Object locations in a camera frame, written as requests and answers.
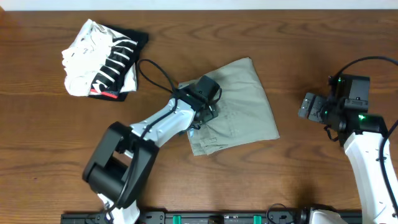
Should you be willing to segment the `khaki green shorts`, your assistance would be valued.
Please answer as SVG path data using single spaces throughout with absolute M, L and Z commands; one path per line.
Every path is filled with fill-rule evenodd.
M 256 141 L 279 139 L 271 106 L 249 57 L 208 72 L 222 93 L 218 116 L 187 136 L 195 156 Z

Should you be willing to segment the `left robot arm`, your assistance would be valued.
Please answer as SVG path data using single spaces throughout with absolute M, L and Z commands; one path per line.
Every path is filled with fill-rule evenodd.
M 139 198 L 160 148 L 176 134 L 217 117 L 222 89 L 186 86 L 149 118 L 129 126 L 111 124 L 90 157 L 83 180 L 104 203 L 96 223 L 135 223 Z

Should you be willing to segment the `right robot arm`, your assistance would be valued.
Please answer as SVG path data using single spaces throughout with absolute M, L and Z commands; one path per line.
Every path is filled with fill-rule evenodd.
M 363 94 L 325 98 L 307 93 L 298 111 L 301 118 L 336 132 L 354 172 L 363 223 L 397 223 L 397 176 L 382 116 L 368 113 Z

